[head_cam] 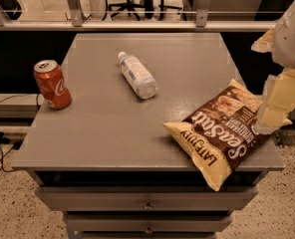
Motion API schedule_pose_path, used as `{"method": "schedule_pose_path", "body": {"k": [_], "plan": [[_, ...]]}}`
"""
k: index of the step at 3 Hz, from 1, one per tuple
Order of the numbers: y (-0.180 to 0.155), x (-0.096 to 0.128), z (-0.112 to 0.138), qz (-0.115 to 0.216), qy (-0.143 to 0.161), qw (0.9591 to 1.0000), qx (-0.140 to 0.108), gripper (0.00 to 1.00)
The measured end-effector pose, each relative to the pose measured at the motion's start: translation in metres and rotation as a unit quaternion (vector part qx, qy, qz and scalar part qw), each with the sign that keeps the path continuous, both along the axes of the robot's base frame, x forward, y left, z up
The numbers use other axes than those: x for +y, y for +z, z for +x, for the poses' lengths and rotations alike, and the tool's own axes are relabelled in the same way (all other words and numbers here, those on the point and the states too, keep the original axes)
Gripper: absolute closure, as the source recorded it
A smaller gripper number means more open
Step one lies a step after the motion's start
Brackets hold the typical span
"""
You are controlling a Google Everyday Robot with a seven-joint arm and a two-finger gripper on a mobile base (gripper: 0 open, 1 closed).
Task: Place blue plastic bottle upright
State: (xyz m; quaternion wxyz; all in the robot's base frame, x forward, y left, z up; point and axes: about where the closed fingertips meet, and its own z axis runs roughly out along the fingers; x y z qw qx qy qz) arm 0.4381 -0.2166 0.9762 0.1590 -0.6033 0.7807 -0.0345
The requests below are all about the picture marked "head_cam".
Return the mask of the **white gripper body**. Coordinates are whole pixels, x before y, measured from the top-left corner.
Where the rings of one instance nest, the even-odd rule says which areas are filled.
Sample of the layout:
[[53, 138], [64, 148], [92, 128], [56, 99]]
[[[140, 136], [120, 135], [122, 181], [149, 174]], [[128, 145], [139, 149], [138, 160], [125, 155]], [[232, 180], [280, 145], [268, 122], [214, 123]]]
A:
[[272, 59], [285, 68], [295, 68], [295, 0], [275, 25]]

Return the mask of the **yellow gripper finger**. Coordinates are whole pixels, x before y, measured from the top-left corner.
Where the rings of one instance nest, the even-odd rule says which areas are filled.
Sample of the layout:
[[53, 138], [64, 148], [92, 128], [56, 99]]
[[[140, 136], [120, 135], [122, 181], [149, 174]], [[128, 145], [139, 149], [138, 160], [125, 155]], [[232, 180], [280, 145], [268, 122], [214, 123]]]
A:
[[251, 50], [258, 53], [272, 53], [273, 35], [274, 29], [271, 28], [252, 44]]
[[271, 134], [291, 124], [288, 116], [294, 109], [295, 69], [285, 68], [277, 77], [270, 75], [265, 82], [255, 130], [259, 134]]

